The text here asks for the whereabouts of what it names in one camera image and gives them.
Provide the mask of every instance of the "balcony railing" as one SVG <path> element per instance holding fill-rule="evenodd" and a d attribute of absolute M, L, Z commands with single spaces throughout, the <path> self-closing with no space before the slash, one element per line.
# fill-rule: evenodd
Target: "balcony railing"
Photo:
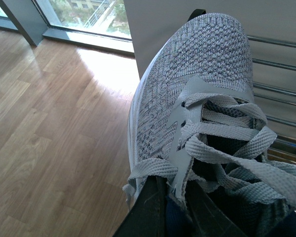
<path fill-rule="evenodd" d="M 94 11 L 94 13 L 90 16 L 90 18 L 86 21 L 86 23 L 83 25 L 84 28 L 90 28 L 90 27 L 94 26 L 95 23 L 99 20 L 99 18 L 106 11 L 106 9 L 110 6 L 108 0 L 103 0 L 103 1 L 97 0 L 96 2 L 100 2 L 101 4 Z"/>

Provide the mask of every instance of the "window sill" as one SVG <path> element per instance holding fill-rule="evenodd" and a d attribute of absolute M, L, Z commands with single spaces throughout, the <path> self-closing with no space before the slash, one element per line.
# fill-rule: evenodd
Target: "window sill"
<path fill-rule="evenodd" d="M 0 17 L 0 29 L 10 30 L 10 31 L 18 31 L 15 25 L 8 19 L 4 17 Z"/>
<path fill-rule="evenodd" d="M 127 40 L 114 39 L 104 36 L 95 36 L 86 33 L 69 32 L 49 28 L 43 36 L 47 39 L 71 42 L 81 46 L 87 46 L 103 51 L 118 53 L 134 57 L 133 43 Z"/>

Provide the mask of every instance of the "wooden floor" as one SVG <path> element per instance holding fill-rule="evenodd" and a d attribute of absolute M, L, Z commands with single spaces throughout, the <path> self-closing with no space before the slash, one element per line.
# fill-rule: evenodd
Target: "wooden floor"
<path fill-rule="evenodd" d="M 0 237 L 112 236 L 134 59 L 0 30 Z"/>

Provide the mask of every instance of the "sneaker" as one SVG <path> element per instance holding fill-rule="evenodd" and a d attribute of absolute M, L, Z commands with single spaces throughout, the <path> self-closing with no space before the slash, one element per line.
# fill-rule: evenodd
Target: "sneaker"
<path fill-rule="evenodd" d="M 267 159 L 276 134 L 254 104 L 252 79 L 249 42 L 236 19 L 210 13 L 182 26 L 134 96 L 127 203 L 148 176 L 157 176 L 167 180 L 167 208 L 174 206 L 184 220 L 193 222 L 190 182 L 248 236 L 265 236 L 289 216 L 296 207 L 296 166 Z M 167 211 L 168 236 L 175 236 L 180 225 L 168 221 Z"/>

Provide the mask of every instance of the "eyelet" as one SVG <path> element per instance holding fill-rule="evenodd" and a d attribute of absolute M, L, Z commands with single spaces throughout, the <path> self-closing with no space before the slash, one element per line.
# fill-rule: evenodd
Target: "eyelet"
<path fill-rule="evenodd" d="M 186 125 L 186 121 L 184 120 L 183 123 L 181 123 L 181 127 L 184 127 Z"/>

